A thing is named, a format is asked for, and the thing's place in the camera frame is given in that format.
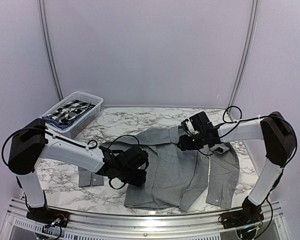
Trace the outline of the grey long sleeve shirt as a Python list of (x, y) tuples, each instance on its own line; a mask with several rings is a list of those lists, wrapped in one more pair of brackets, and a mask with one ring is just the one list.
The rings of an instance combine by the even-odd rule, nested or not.
[(126, 151), (135, 144), (148, 153), (149, 166), (142, 187), (128, 185), (124, 200), (126, 208), (159, 210), (178, 207), (188, 211), (197, 198), (208, 190), (206, 202), (230, 209), (238, 184), (240, 165), (236, 151), (229, 142), (200, 151), (182, 151), (177, 147), (185, 132), (181, 127), (149, 128), (136, 135), (124, 136), (103, 147)]

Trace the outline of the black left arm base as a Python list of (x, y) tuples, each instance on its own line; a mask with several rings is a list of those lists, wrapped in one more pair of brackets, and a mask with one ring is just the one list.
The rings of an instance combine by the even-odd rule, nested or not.
[(30, 208), (27, 212), (26, 217), (30, 220), (43, 223), (51, 224), (56, 219), (61, 219), (59, 225), (62, 228), (66, 228), (68, 225), (70, 213), (59, 209), (49, 208), (46, 206)]

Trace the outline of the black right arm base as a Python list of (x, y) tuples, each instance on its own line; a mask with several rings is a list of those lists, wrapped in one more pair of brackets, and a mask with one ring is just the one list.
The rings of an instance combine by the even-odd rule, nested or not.
[(265, 219), (261, 204), (253, 204), (248, 197), (244, 199), (241, 207), (241, 210), (225, 212), (219, 216), (218, 221), (224, 229), (260, 223)]

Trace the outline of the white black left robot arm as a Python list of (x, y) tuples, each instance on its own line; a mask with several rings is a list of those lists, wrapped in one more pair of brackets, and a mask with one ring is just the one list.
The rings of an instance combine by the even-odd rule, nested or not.
[(41, 118), (12, 133), (9, 140), (7, 166), (18, 178), (27, 204), (43, 223), (50, 222), (54, 215), (52, 209), (46, 206), (46, 197), (36, 172), (38, 159), (75, 165), (138, 188), (146, 182), (148, 153), (138, 143), (127, 150), (98, 144), (84, 145), (48, 128)]

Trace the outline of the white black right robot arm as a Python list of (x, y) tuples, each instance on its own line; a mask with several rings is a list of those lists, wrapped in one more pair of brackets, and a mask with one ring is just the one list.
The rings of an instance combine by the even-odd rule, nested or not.
[(188, 119), (194, 133), (179, 137), (177, 146), (182, 151), (200, 150), (230, 142), (259, 142), (263, 146), (263, 165), (258, 166), (258, 179), (250, 191), (245, 206), (237, 219), (248, 224), (257, 216), (255, 206), (260, 206), (276, 188), (284, 169), (294, 158), (298, 138), (291, 123), (279, 111), (237, 121), (212, 124), (205, 112)]

